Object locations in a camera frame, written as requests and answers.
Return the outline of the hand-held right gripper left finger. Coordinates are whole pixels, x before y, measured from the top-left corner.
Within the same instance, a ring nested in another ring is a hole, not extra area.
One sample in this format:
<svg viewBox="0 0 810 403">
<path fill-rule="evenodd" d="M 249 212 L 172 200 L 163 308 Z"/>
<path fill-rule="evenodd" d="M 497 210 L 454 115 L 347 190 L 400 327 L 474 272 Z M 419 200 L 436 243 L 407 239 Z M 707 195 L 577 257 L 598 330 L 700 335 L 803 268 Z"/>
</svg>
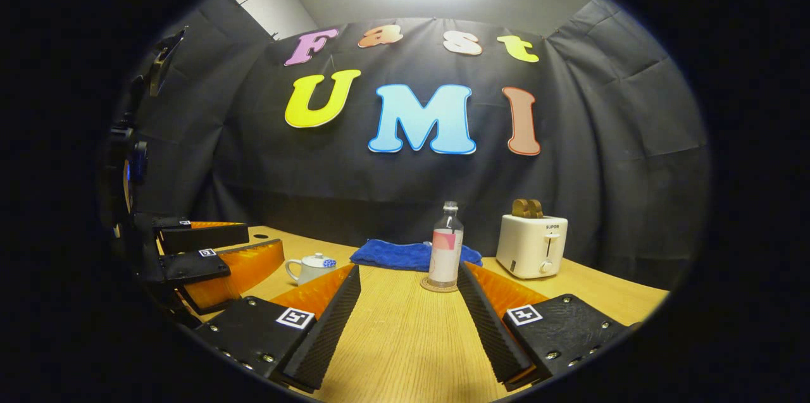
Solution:
<svg viewBox="0 0 810 403">
<path fill-rule="evenodd" d="M 249 373 L 311 394 L 360 295 L 359 267 L 348 264 L 270 301 L 244 297 L 193 331 Z"/>
</svg>

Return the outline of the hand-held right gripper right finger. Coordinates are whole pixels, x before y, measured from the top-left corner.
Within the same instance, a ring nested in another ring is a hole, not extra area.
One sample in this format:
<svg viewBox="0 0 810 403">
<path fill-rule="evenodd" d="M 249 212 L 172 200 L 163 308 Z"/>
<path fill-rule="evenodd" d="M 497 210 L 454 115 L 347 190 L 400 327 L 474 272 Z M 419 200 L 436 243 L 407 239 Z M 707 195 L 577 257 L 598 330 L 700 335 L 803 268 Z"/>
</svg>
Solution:
<svg viewBox="0 0 810 403">
<path fill-rule="evenodd" d="M 581 368 L 637 329 L 573 294 L 547 297 L 469 262 L 457 287 L 495 379 L 508 391 Z"/>
</svg>

